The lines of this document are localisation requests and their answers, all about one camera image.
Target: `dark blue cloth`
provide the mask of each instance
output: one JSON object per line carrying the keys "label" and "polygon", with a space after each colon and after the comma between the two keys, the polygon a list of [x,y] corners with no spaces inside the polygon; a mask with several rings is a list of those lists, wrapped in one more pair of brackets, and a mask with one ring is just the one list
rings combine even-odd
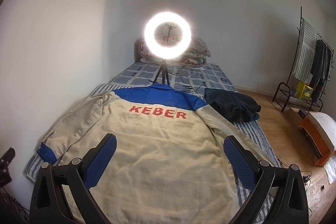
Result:
{"label": "dark blue cloth", "polygon": [[261,106],[250,96],[228,90],[204,90],[204,99],[229,122],[250,122],[259,119]]}

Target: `striped towel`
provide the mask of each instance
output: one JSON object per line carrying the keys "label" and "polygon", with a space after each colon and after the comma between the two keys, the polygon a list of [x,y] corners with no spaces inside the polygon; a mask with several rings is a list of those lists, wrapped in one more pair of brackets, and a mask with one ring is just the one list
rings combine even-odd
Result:
{"label": "striped towel", "polygon": [[299,36],[299,49],[292,75],[304,83],[310,82],[311,79],[310,69],[313,64],[317,35],[315,29],[303,19]]}

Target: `tripod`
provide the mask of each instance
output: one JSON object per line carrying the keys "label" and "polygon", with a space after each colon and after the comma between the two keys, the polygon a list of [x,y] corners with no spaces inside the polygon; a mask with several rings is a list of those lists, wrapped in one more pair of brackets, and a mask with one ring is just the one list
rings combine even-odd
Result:
{"label": "tripod", "polygon": [[165,59],[162,59],[161,61],[161,66],[159,68],[159,70],[157,71],[157,74],[155,76],[155,79],[153,81],[153,84],[156,83],[156,80],[158,79],[160,72],[162,72],[162,83],[165,84],[165,79],[167,79],[167,84],[169,84],[169,76],[168,76],[168,69],[167,69],[167,63]]}

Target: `yellow box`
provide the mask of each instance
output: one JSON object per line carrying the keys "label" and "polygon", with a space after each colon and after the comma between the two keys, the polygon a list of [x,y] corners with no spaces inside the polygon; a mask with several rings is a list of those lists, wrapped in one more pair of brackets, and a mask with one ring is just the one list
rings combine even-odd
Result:
{"label": "yellow box", "polygon": [[306,85],[304,82],[299,82],[296,90],[298,91],[297,95],[296,95],[296,98],[298,98],[300,100],[303,100],[305,102],[309,101],[310,96],[313,93],[313,88]]}

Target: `tripod leg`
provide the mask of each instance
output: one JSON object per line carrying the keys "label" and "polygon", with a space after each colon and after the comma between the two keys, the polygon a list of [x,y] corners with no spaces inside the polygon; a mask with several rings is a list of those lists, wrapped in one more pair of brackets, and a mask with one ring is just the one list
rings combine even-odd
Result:
{"label": "tripod leg", "polygon": [[155,78],[154,78],[153,84],[156,83],[156,80],[158,79],[161,70],[162,70],[162,66],[160,66],[159,70],[157,71],[157,74],[156,74],[156,76],[155,76]]}
{"label": "tripod leg", "polygon": [[166,77],[166,74],[165,74],[165,71],[166,71],[166,66],[162,65],[162,83],[165,84],[166,81],[165,81],[165,77]]}
{"label": "tripod leg", "polygon": [[168,75],[168,69],[167,69],[167,67],[166,67],[166,78],[167,78],[167,84],[170,85],[170,83],[169,83],[169,75]]}

